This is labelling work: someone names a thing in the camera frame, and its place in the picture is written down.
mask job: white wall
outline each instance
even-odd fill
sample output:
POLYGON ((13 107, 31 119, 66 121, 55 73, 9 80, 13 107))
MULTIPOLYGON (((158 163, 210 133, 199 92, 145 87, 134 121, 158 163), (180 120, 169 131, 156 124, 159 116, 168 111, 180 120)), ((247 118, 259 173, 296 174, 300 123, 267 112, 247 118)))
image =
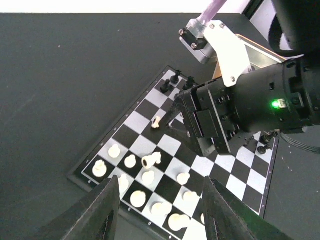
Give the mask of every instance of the white wall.
MULTIPOLYGON (((2 0, 0 13, 201 13, 211 0, 2 0)), ((220 13, 242 13, 250 0, 228 0, 220 13)))
MULTIPOLYGON (((251 23, 259 30, 259 32, 268 40, 268 34, 271 23, 276 15, 275 7, 272 0, 264 0, 260 8, 256 11, 251 18, 251 23)), ((280 48, 289 50, 290 47, 284 35, 282 35, 280 48)))

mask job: white pawn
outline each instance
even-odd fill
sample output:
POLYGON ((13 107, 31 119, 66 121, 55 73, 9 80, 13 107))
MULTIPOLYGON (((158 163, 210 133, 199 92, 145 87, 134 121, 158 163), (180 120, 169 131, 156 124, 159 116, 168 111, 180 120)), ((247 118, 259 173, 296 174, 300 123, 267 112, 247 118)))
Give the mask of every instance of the white pawn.
POLYGON ((186 202, 195 202, 197 200, 197 193, 195 191, 187 191, 183 194, 183 200, 186 202))
POLYGON ((103 160, 96 161, 93 168, 92 168, 92 173, 97 178, 103 177, 107 173, 107 166, 106 166, 105 161, 103 161, 103 160))
POLYGON ((117 144, 114 144, 112 147, 110 147, 108 153, 110 157, 112 157, 113 159, 116 159, 120 155, 119 146, 117 144))
POLYGON ((161 152, 154 152, 152 155, 144 156, 141 159, 142 166, 145 169, 150 169, 155 164, 161 163, 161 152))
POLYGON ((151 208, 151 213, 153 215, 164 216, 168 215, 172 211, 172 205, 168 202, 157 202, 151 208))
POLYGON ((176 177, 176 180, 180 185, 185 185, 185 184, 187 184, 189 178, 190 178, 190 174, 189 173, 180 173, 176 177))
POLYGON ((146 202, 146 193, 143 191, 135 191, 130 197, 130 202, 135 208, 141 208, 146 202))
POLYGON ((142 174, 142 181, 145 185, 150 185, 155 180, 155 172, 154 171, 146 171, 142 174))
POLYGON ((136 156, 133 154, 131 154, 124 160, 124 165, 128 169, 132 169, 136 165, 136 163, 137 163, 136 156))
POLYGON ((156 116, 155 119, 154 119, 153 122, 152 122, 151 127, 152 127, 153 129, 160 128, 160 126, 159 126, 160 120, 161 120, 161 118, 160 118, 159 116, 156 116))
POLYGON ((187 228, 190 224, 190 218, 187 215, 172 214, 169 217, 168 225, 172 231, 180 231, 182 228, 187 228))
POLYGON ((203 213, 201 214, 201 217, 200 217, 200 218, 201 218, 201 222, 202 222, 203 224, 205 224, 205 215, 204 215, 203 213))
POLYGON ((119 181, 119 191, 122 194, 129 188, 129 181, 127 179, 127 175, 122 174, 121 177, 118 179, 118 181, 119 181))

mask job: chessboard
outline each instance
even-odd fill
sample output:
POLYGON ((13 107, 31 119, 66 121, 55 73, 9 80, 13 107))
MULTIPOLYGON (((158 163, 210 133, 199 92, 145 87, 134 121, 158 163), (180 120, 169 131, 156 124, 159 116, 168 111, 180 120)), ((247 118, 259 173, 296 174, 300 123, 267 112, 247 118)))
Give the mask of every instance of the chessboard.
MULTIPOLYGON (((205 176, 218 180, 226 186, 237 198, 243 201, 257 215, 264 217, 269 187, 271 183, 275 154, 278 140, 269 144, 270 149, 265 154, 259 154, 257 148, 263 146, 260 142, 261 132, 253 134, 254 138, 246 146, 242 146, 234 155, 218 155, 214 152, 209 157, 200 157, 186 146, 151 128, 156 116, 163 117, 172 106, 175 95, 186 84, 187 78, 179 76, 177 84, 166 93, 161 93, 160 87, 165 80, 175 75, 176 70, 167 66, 150 86, 143 92, 123 117, 114 124, 94 149, 86 154, 68 173, 68 178, 85 189, 92 190, 104 179, 114 175, 120 178, 123 174, 129 181, 128 189, 120 194, 119 213, 133 224, 148 230, 159 239, 197 239, 205 240, 205 225, 201 220, 203 213, 203 182, 205 176), (116 158, 109 155, 109 149, 118 145, 120 154, 116 158), (161 153, 161 163, 150 169, 142 165, 142 158, 152 153, 161 153), (125 159, 135 155, 136 165, 127 168, 125 159), (97 161, 104 161, 106 174, 96 177, 93 167, 97 161), (150 185, 143 181, 143 174, 154 171, 154 180, 150 185), (190 178, 185 185, 180 185, 177 175, 189 173, 190 178), (146 201, 142 207, 131 205, 131 195, 135 191, 145 193, 146 201), (185 202, 183 194, 196 192, 197 197, 192 202, 185 202), (170 203, 172 211, 168 215, 154 215, 151 208, 155 203, 170 203), (169 217, 172 214, 187 215, 190 218, 188 227, 173 231, 169 227, 169 217)), ((178 115, 172 126, 183 125, 183 118, 178 115)))

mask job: table surface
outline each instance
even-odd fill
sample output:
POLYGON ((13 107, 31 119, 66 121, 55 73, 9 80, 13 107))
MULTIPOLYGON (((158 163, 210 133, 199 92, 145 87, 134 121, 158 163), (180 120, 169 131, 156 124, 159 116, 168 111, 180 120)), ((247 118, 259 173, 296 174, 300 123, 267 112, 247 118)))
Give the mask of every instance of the table surface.
MULTIPOLYGON (((178 38, 178 30, 197 16, 0 15, 3 239, 36 231, 84 196, 66 172, 164 66, 193 75, 197 82, 212 77, 213 68, 198 63, 178 38)), ((268 46, 245 16, 218 14, 216 19, 268 46)), ((288 189, 279 194, 293 193, 288 189)), ((270 208, 267 220, 298 233, 294 224, 278 220, 281 213, 276 210, 270 208)), ((286 211, 291 222, 300 222, 295 211, 286 211)), ((124 226, 128 224, 120 218, 118 228, 124 226)), ((131 231, 137 238, 150 238, 139 229, 131 231)), ((121 230, 117 234, 125 239, 121 230)))

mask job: white chess piece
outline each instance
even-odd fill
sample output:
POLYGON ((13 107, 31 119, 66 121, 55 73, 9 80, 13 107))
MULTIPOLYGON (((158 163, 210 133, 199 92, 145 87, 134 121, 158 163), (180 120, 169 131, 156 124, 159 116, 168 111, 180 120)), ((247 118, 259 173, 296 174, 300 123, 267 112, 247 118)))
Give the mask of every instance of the white chess piece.
POLYGON ((142 181, 145 185, 150 185, 155 180, 155 172, 154 171, 146 171, 142 174, 142 181))
POLYGON ((130 202, 135 208, 141 208, 146 202, 146 193, 143 191, 135 191, 130 197, 130 202))
POLYGON ((141 159, 142 166, 145 169, 150 169, 155 164, 161 163, 161 152, 154 152, 149 156, 144 156, 141 159))
POLYGON ((124 165, 128 169, 132 169, 136 165, 136 163, 137 163, 136 156, 133 154, 131 154, 124 160, 124 165))
POLYGON ((151 124, 151 127, 153 129, 160 128, 160 126, 159 126, 160 120, 161 120, 161 118, 159 116, 156 116, 155 119, 153 120, 152 124, 151 124))
POLYGON ((190 174, 189 173, 180 173, 176 177, 176 180, 180 185, 185 185, 185 184, 187 184, 189 178, 190 178, 190 174))
POLYGON ((182 228, 187 228, 190 224, 190 218, 187 215, 172 214, 169 217, 168 225, 172 231, 180 231, 182 228))
POLYGON ((198 195, 195 191, 187 191, 183 194, 183 200, 186 202, 195 202, 198 198, 198 195))
POLYGON ((112 147, 110 147, 108 153, 110 157, 112 157, 113 159, 116 159, 120 155, 119 146, 117 144, 114 144, 112 147))
POLYGON ((203 224, 205 224, 205 215, 204 215, 203 213, 201 214, 201 217, 200 217, 200 218, 201 218, 201 222, 202 222, 203 224))
POLYGON ((106 166, 105 161, 103 161, 103 160, 96 161, 93 168, 92 168, 92 173, 97 178, 103 177, 107 173, 107 166, 106 166))
POLYGON ((120 193, 124 193, 129 188, 129 181, 126 174, 122 174, 118 179, 119 181, 119 191, 120 193))
POLYGON ((172 205, 168 202, 157 202, 151 208, 151 213, 153 215, 164 216, 168 215, 172 211, 172 205))

